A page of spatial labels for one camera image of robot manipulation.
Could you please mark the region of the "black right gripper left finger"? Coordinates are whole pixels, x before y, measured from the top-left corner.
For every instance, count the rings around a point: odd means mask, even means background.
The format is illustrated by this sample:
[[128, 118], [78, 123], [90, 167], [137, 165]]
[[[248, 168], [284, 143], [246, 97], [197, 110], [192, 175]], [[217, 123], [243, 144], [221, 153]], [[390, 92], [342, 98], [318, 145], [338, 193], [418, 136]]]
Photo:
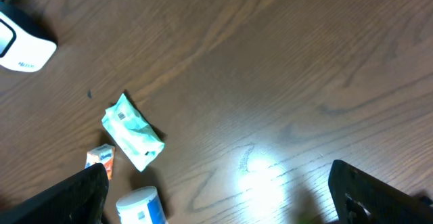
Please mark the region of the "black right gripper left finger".
[[100, 223], [109, 180], [103, 164], [91, 165], [1, 213], [2, 223]]

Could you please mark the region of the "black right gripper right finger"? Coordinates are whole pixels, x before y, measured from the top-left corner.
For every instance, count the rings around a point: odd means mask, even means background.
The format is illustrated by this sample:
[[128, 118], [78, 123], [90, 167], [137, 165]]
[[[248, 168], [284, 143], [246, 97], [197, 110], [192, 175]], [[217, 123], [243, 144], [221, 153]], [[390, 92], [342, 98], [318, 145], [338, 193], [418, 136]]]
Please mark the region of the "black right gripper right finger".
[[432, 199], [409, 196], [343, 160], [333, 161], [328, 186], [340, 223], [432, 222]]

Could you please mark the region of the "orange Kleenex tissue pack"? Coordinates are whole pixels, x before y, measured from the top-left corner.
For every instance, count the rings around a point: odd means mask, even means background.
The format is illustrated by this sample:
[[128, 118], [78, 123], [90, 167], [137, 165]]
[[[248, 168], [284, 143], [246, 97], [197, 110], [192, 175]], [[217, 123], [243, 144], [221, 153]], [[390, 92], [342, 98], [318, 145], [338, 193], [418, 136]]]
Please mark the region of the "orange Kleenex tissue pack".
[[104, 165], [108, 179], [112, 179], [115, 147], [109, 144], [103, 144], [87, 152], [85, 168], [91, 165], [101, 163]]

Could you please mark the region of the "white cotton swab tub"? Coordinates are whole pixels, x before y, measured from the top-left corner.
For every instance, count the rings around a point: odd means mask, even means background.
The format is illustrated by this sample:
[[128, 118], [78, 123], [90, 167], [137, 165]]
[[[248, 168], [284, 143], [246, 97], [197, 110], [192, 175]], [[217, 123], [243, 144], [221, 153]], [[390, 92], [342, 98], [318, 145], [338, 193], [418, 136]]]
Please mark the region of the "white cotton swab tub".
[[122, 224], [168, 224], [154, 186], [136, 189], [116, 202]]

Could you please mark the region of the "mint green wipes pack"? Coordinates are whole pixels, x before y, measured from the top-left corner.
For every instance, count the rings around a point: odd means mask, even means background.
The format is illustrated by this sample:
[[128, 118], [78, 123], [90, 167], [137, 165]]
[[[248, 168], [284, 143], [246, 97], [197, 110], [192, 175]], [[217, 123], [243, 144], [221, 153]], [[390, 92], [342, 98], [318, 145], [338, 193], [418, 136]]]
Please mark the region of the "mint green wipes pack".
[[125, 93], [113, 106], [105, 110], [101, 122], [139, 172], [155, 160], [165, 147], [165, 143]]

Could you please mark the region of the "white barcode scanner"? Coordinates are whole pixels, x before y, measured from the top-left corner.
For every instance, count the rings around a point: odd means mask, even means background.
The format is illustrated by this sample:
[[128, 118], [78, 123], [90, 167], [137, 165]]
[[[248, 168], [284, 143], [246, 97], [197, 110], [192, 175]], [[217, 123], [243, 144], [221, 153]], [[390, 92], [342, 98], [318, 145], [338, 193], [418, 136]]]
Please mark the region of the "white barcode scanner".
[[20, 9], [1, 3], [1, 66], [17, 72], [36, 72], [49, 61], [57, 41]]

